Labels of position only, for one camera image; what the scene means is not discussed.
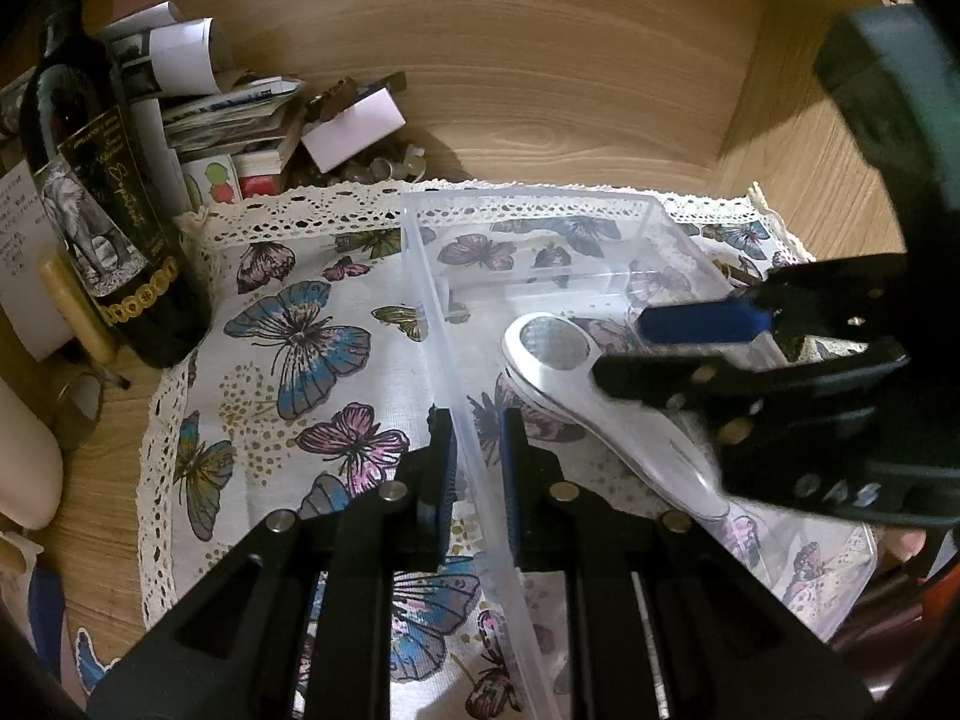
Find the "person's hand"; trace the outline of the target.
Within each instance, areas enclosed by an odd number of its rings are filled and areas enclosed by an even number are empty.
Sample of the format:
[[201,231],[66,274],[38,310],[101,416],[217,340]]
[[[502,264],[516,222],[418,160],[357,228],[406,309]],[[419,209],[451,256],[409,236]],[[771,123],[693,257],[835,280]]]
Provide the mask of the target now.
[[918,556],[926,546],[926,534],[923,530],[901,530],[889,528],[882,535],[885,553],[895,561],[907,562]]

